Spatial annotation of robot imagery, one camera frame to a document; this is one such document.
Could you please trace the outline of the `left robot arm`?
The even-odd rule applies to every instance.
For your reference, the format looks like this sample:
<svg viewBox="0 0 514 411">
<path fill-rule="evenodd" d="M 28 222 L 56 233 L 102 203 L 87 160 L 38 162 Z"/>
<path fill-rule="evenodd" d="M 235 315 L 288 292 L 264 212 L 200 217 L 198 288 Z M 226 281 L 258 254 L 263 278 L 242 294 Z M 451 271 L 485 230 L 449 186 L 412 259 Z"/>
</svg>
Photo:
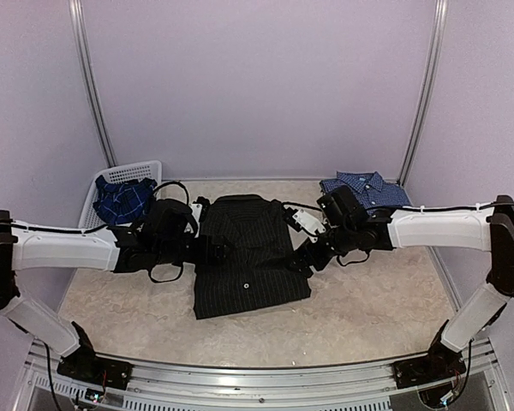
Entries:
<svg viewBox="0 0 514 411">
<path fill-rule="evenodd" d="M 152 196 L 129 223 L 93 229 L 31 226 L 0 210 L 0 315 L 38 338 L 86 381 L 103 371 L 86 332 L 29 296 L 15 281 L 18 271 L 85 268 L 130 274 L 158 265 L 220 265 L 232 245 L 201 231 L 209 203 Z"/>
</svg>

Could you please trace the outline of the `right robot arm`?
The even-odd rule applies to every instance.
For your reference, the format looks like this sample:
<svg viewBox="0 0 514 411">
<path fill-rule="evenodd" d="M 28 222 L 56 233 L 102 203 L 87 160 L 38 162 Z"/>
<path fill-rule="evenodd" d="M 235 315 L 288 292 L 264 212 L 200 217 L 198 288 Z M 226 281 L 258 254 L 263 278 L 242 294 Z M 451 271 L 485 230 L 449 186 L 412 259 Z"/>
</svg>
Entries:
<svg viewBox="0 0 514 411">
<path fill-rule="evenodd" d="M 489 253 L 482 284 L 439 330 L 421 361 L 421 373 L 438 380 L 451 370 L 473 337 L 514 299 L 514 201 L 453 207 L 372 206 L 364 208 L 347 188 L 323 195 L 316 207 L 286 202 L 284 221 L 307 240 L 288 259 L 292 271 L 323 270 L 332 259 L 358 250 L 460 247 Z"/>
</svg>

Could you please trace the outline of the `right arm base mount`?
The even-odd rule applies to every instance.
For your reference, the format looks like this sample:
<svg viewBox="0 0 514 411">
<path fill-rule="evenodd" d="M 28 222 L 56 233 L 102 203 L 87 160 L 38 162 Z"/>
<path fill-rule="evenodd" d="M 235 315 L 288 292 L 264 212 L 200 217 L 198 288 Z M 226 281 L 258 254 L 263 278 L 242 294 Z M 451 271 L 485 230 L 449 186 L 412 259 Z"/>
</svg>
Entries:
<svg viewBox="0 0 514 411">
<path fill-rule="evenodd" d="M 398 360 L 392 364 L 398 389 L 429 384 L 467 372 L 462 350 L 453 351 L 441 342 L 442 332 L 447 323 L 448 321 L 445 321 L 439 328 L 424 355 L 408 360 Z"/>
</svg>

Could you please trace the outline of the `black pinstripe long sleeve shirt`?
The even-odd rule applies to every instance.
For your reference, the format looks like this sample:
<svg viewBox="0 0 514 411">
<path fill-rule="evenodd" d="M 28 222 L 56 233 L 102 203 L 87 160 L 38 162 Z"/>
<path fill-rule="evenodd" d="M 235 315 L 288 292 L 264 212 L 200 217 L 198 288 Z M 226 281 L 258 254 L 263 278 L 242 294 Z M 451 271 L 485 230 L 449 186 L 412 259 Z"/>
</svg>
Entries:
<svg viewBox="0 0 514 411">
<path fill-rule="evenodd" d="M 217 198 L 201 225 L 203 235 L 226 241 L 219 265 L 194 268 L 198 320 L 274 307 L 311 296 L 312 272 L 288 268 L 294 248 L 284 208 L 256 194 Z"/>
</svg>

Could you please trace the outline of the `white plastic laundry basket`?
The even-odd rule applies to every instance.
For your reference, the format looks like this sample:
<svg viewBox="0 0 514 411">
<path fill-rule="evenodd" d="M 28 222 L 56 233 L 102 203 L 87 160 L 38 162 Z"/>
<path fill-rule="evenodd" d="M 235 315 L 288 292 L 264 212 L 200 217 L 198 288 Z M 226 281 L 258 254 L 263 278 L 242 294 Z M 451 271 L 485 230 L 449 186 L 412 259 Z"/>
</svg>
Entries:
<svg viewBox="0 0 514 411">
<path fill-rule="evenodd" d="M 81 210 L 78 227 L 81 229 L 92 229 L 104 222 L 98 217 L 93 209 L 93 203 L 98 198 L 98 189 L 95 181 L 102 176 L 107 183 L 123 183 L 129 180 L 153 179 L 156 182 L 162 180 L 162 163 L 158 160 L 149 160 L 133 164 L 119 165 L 96 173 L 87 191 L 87 196 Z"/>
</svg>

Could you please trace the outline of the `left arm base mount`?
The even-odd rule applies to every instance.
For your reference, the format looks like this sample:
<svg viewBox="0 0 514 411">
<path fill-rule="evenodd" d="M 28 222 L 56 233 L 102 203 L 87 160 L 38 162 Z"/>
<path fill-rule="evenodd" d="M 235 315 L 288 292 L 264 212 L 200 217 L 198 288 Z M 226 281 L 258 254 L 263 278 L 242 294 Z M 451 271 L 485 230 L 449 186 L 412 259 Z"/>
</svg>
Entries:
<svg viewBox="0 0 514 411">
<path fill-rule="evenodd" d="M 62 356 L 57 373 L 75 380 L 96 384 L 102 388 L 126 390 L 133 365 L 96 354 L 87 333 L 76 322 L 71 323 L 79 337 L 79 347 L 68 356 Z"/>
</svg>

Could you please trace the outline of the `blue checked shirt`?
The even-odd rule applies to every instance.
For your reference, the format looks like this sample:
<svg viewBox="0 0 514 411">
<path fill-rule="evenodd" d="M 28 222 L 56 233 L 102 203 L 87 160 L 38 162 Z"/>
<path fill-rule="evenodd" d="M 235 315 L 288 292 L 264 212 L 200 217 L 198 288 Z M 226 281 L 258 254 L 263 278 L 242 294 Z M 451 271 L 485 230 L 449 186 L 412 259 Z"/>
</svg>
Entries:
<svg viewBox="0 0 514 411">
<path fill-rule="evenodd" d="M 378 172 L 355 174 L 338 171 L 335 178 L 320 181 L 323 194 L 340 187 L 349 188 L 368 214 L 379 208 L 411 205 L 403 188 L 396 183 L 386 182 Z"/>
</svg>

